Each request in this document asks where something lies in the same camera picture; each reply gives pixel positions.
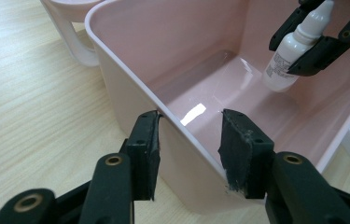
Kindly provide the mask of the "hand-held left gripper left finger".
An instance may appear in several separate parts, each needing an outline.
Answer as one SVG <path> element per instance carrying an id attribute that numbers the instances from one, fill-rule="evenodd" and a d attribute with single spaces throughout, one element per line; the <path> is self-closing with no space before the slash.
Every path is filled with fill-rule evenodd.
<path id="1" fill-rule="evenodd" d="M 154 199 L 160 117 L 155 110 L 141 114 L 119 152 L 98 160 L 78 224 L 134 224 L 134 203 Z"/>

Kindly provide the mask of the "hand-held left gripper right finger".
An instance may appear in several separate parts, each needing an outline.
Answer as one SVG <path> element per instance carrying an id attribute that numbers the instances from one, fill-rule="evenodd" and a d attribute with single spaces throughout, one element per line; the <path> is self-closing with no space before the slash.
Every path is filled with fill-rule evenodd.
<path id="1" fill-rule="evenodd" d="M 263 199 L 271 224 L 350 224 L 350 194 L 332 187 L 302 155 L 273 147 L 247 115 L 222 111 L 218 153 L 231 190 Z"/>

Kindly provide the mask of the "small white dropper bottle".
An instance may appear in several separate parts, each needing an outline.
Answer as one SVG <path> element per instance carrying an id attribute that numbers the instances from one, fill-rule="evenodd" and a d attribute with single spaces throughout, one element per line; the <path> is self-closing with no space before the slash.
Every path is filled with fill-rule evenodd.
<path id="1" fill-rule="evenodd" d="M 282 39 L 262 75 L 262 81 L 269 89 L 283 92 L 296 82 L 298 76 L 289 74 L 288 69 L 322 36 L 329 24 L 333 6 L 333 0 L 324 0 L 306 16 L 294 32 Z"/>

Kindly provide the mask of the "pink storage box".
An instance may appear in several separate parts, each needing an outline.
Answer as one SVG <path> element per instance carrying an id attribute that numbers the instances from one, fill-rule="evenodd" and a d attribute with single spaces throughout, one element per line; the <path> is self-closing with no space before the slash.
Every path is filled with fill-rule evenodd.
<path id="1" fill-rule="evenodd" d="M 107 0 L 87 14 L 87 33 L 120 128 L 161 113 L 160 175 L 191 211 L 248 206 L 229 189 L 218 149 L 222 112 L 246 114 L 276 151 L 329 163 L 350 128 L 350 50 L 284 92 L 261 75 L 274 32 L 297 0 Z"/>

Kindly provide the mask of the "pink box lid white handle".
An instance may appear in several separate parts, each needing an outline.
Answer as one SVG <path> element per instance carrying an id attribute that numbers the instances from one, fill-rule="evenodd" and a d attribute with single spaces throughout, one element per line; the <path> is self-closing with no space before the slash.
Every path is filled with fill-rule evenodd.
<path id="1" fill-rule="evenodd" d="M 78 38 L 74 23 L 83 23 L 88 12 L 104 0 L 40 0 L 71 56 L 79 63 L 94 67 L 99 62 L 94 48 Z"/>

